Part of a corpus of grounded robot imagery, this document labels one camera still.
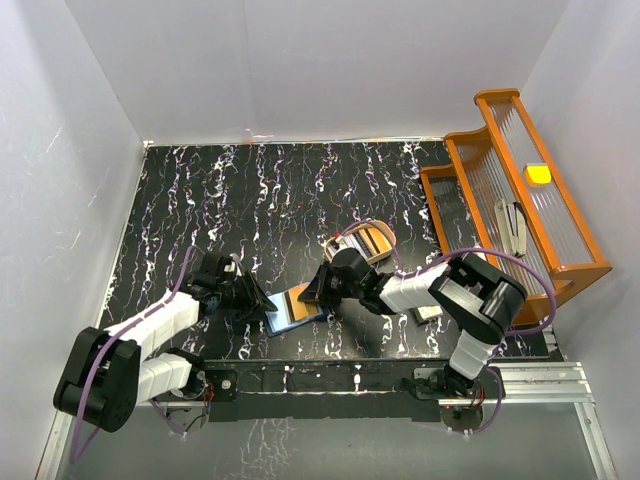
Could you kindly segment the blue leather card holder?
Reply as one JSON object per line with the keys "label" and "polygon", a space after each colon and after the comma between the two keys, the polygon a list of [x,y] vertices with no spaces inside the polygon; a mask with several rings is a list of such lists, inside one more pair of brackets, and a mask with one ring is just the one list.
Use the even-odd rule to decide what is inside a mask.
{"label": "blue leather card holder", "polygon": [[265,328],[270,337],[327,318],[328,309],[322,308],[317,303],[304,303],[298,300],[299,295],[307,286],[308,283],[299,284],[287,291],[268,297],[277,307],[276,311],[266,313]]}

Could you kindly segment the beige oval card tray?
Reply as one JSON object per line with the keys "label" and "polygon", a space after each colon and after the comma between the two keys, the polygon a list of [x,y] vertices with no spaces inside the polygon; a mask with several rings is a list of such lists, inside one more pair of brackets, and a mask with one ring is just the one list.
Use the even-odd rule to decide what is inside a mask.
{"label": "beige oval card tray", "polygon": [[366,220],[327,240],[324,256],[331,261],[339,251],[354,248],[373,265],[389,258],[395,251],[396,242],[395,233],[385,222]]}

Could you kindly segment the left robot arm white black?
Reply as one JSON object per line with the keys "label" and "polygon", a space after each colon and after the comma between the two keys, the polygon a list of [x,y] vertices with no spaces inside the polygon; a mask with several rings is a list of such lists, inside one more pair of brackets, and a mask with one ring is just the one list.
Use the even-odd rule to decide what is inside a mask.
{"label": "left robot arm white black", "polygon": [[200,359],[156,350],[216,312],[249,323],[276,311],[236,256],[207,253],[190,269],[191,256],[185,255],[176,283],[158,301],[119,324],[77,335],[53,395],[56,410],[113,433],[137,405],[159,395],[175,390],[197,398],[207,383]]}

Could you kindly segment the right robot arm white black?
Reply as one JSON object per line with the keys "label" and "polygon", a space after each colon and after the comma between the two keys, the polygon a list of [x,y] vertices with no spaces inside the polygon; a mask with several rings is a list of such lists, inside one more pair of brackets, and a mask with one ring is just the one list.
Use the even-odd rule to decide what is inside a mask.
{"label": "right robot arm white black", "polygon": [[356,249],[346,248],[319,266],[298,300],[334,308],[345,298],[356,299],[376,315],[441,307],[457,324],[460,336],[446,366],[427,382],[427,388],[466,397],[480,387],[481,371],[528,296],[521,282],[490,264],[486,256],[528,268],[502,252],[464,248],[442,255],[420,271],[383,273]]}

